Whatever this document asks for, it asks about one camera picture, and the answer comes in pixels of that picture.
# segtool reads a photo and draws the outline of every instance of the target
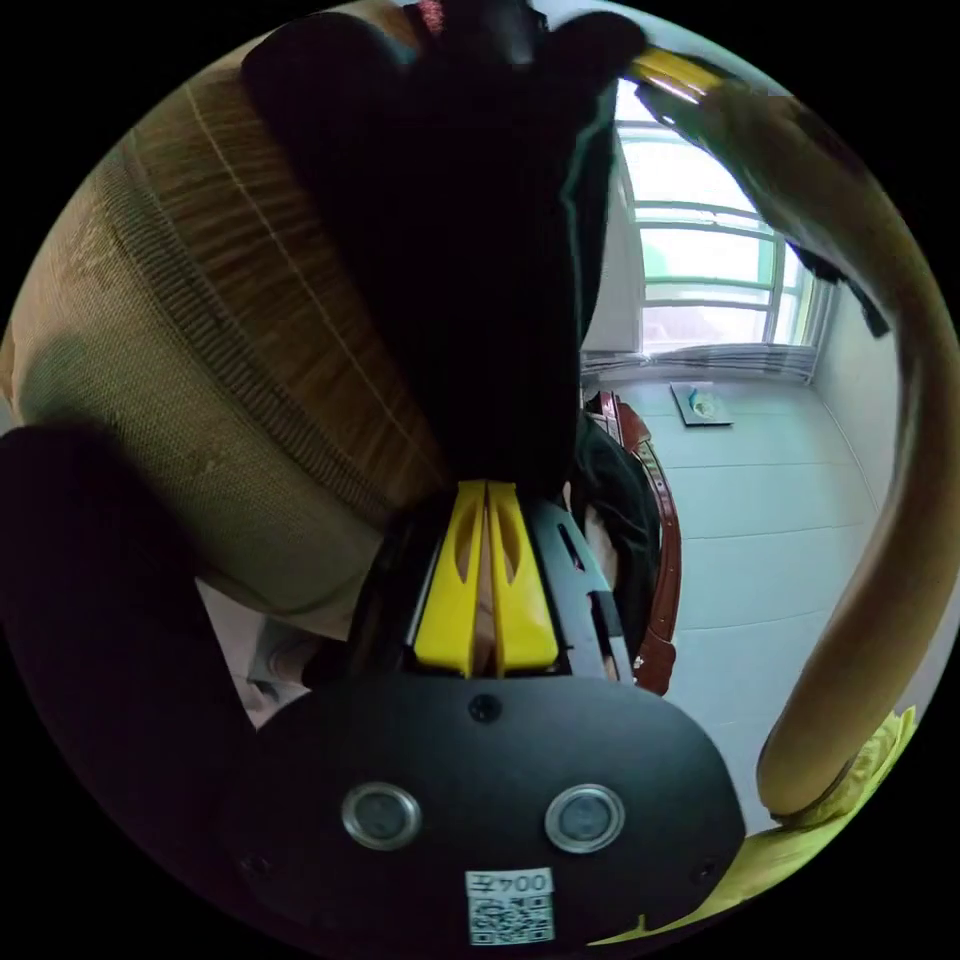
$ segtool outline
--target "dark clothing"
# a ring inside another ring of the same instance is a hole
[[[454,476],[553,498],[599,289],[615,80],[644,40],[607,14],[530,39],[527,69],[465,65],[324,14],[271,34],[242,76]]]
[[[581,414],[570,507],[586,530],[586,508],[603,521],[617,551],[613,598],[631,660],[647,632],[660,557],[660,512],[643,464]]]

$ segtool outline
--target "screw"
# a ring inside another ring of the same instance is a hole
[[[491,694],[481,693],[470,701],[467,709],[477,723],[493,723],[503,711],[503,704]]]

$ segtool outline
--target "tiled floor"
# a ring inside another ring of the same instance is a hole
[[[732,427],[684,427],[667,384],[617,385],[646,421],[683,534],[668,699],[714,738],[750,832],[760,748],[861,555],[875,511],[817,395],[724,385]]]

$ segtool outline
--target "white wall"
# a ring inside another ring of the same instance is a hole
[[[874,340],[860,305],[844,286],[824,343],[814,387],[859,461],[875,510],[883,505],[893,471],[899,376],[892,336]],[[900,699],[900,708],[926,709],[960,626],[960,579],[930,650]]]

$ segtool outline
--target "yellow cloth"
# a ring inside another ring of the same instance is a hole
[[[646,930],[641,917],[636,929],[591,946],[653,937],[706,920],[786,880],[809,863],[873,796],[910,742],[916,725],[915,707],[902,716],[891,713],[829,796],[789,825],[747,837],[730,869],[699,909],[656,930]]]

